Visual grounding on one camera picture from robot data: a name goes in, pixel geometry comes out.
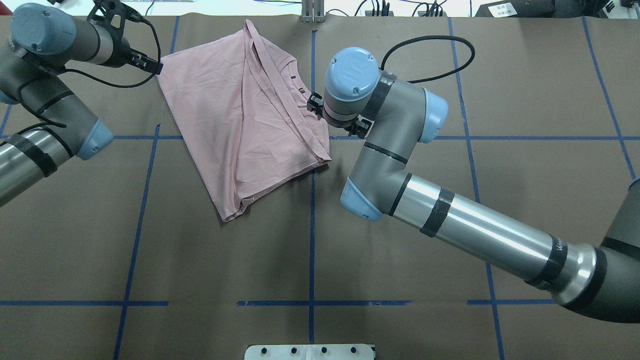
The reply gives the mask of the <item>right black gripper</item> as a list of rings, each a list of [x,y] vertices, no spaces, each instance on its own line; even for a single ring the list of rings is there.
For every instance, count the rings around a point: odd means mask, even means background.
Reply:
[[[313,91],[306,101],[306,109],[315,114],[318,120],[325,120],[329,126],[345,130],[350,137],[365,139],[373,125],[371,121],[361,118],[359,114],[345,115],[334,112],[325,105],[323,97]]]

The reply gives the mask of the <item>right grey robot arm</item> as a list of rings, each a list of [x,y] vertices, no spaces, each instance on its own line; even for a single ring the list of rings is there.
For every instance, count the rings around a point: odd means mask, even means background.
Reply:
[[[384,70],[361,47],[333,55],[324,81],[307,109],[364,139],[340,195],[348,212],[373,223],[398,219],[548,292],[570,312],[639,322],[638,178],[601,244],[572,244],[407,171],[416,145],[434,141],[447,119],[441,96]]]

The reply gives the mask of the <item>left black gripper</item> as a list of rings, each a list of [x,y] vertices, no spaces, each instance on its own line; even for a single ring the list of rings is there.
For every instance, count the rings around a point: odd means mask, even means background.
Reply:
[[[118,48],[118,68],[125,65],[145,69],[151,75],[160,75],[163,70],[163,63],[159,60],[150,59],[148,55],[134,48],[122,46]]]

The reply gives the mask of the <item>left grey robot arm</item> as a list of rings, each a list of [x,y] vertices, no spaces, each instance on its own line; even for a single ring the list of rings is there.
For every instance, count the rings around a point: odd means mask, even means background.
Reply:
[[[131,65],[160,75],[163,64],[131,48],[127,22],[151,22],[119,0],[96,0],[86,20],[54,6],[29,2],[18,6],[10,35],[1,46],[1,102],[21,105],[38,123],[1,142],[1,199],[6,205],[64,162],[84,161],[114,141],[103,120],[60,79],[84,71],[70,61],[106,68]]]

